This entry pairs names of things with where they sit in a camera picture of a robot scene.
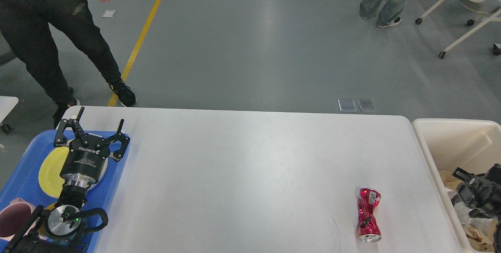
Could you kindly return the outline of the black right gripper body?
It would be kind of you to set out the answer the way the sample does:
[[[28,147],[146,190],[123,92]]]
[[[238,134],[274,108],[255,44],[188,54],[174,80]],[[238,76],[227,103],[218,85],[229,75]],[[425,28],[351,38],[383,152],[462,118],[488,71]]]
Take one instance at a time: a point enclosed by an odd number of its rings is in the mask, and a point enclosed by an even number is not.
[[[476,175],[471,187],[474,189],[473,207],[487,216],[498,216],[501,210],[501,168],[494,164],[485,174]]]

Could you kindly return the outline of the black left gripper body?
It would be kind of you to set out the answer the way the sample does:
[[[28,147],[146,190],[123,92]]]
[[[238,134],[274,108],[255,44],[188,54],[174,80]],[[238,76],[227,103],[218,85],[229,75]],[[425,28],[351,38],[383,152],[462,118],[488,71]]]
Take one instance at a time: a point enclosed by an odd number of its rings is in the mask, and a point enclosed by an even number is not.
[[[79,139],[69,143],[70,151],[59,174],[65,181],[86,177],[87,185],[93,185],[98,180],[104,160],[110,155],[110,149],[108,145],[103,144],[102,136],[88,136],[88,139],[88,146],[83,146]]]

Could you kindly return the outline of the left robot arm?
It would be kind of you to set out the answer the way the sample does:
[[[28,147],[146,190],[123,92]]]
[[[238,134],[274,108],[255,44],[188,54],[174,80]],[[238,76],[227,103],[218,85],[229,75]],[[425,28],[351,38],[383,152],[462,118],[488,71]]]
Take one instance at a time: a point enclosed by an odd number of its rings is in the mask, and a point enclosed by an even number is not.
[[[75,119],[39,134],[1,191],[2,253],[91,253],[126,161],[124,120],[115,133],[85,131]]]

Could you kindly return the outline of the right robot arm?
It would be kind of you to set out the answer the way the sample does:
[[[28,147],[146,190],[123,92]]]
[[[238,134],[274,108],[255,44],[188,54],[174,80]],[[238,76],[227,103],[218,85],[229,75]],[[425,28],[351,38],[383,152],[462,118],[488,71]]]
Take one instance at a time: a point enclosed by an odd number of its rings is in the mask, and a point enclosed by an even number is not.
[[[501,166],[494,164],[484,174],[471,174],[457,167],[452,175],[462,182],[456,187],[457,194],[451,199],[455,204],[459,201],[470,208],[469,217],[498,220],[494,233],[494,252],[501,251]]]

